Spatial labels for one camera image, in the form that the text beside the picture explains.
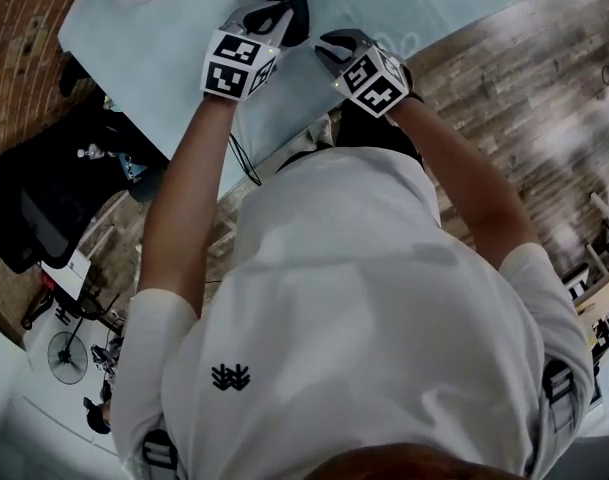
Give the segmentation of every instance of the hair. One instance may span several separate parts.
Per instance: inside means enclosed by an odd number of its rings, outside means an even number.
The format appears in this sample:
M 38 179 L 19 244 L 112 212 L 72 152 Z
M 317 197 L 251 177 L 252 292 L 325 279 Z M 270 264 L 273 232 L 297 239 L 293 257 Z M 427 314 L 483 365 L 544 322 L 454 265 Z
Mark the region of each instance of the hair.
M 111 431 L 110 427 L 104 422 L 102 409 L 97 405 L 88 410 L 88 413 L 86 414 L 86 421 L 88 426 L 98 434 L 108 434 Z

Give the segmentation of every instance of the black pants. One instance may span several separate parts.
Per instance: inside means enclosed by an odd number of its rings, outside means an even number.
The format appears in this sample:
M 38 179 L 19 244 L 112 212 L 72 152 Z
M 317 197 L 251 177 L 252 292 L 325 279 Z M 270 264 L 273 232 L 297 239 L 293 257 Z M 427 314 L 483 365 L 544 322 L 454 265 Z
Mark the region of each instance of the black pants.
M 423 167 L 422 157 L 415 149 L 411 139 L 400 128 L 397 128 L 386 120 L 385 117 L 376 119 L 365 110 L 362 110 L 351 100 L 345 100 L 342 104 L 342 121 L 340 131 L 335 140 L 338 148 L 382 148 L 397 151 L 417 160 Z M 281 171 L 305 156 L 312 155 L 318 151 L 329 149 L 328 144 L 318 144 L 316 151 L 302 151 L 293 155 L 280 167 Z

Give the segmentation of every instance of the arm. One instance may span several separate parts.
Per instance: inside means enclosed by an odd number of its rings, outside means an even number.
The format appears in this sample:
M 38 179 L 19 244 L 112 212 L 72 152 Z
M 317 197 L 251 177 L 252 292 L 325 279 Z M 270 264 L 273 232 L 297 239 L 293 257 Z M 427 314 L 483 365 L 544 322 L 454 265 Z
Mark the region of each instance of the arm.
M 462 135 L 412 98 L 390 116 L 413 139 L 491 265 L 499 269 L 519 245 L 539 243 L 515 189 Z
M 237 103 L 207 96 L 164 176 L 144 227 L 138 291 L 158 288 L 188 301 L 199 318 L 207 238 Z

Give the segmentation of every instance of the wooden desk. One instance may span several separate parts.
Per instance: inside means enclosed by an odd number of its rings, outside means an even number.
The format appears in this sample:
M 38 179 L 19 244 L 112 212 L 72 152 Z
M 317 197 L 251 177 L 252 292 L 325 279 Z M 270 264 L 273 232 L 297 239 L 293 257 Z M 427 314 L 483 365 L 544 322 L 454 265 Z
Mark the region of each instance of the wooden desk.
M 575 300 L 575 308 L 587 330 L 609 314 L 609 274 Z

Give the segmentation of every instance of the white t-shirt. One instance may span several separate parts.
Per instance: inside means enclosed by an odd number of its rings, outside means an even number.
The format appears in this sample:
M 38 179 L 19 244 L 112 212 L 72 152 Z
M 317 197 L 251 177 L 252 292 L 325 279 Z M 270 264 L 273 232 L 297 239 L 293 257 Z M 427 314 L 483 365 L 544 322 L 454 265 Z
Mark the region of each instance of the white t-shirt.
M 523 474 L 546 361 L 573 372 L 577 421 L 591 398 L 544 250 L 523 245 L 498 273 L 441 230 L 407 156 L 339 148 L 288 167 L 245 200 L 234 264 L 200 321 L 168 292 L 132 301 L 111 411 L 123 462 L 163 416 L 181 478 L 300 479 L 398 442 Z M 214 385 L 238 364 L 248 385 Z

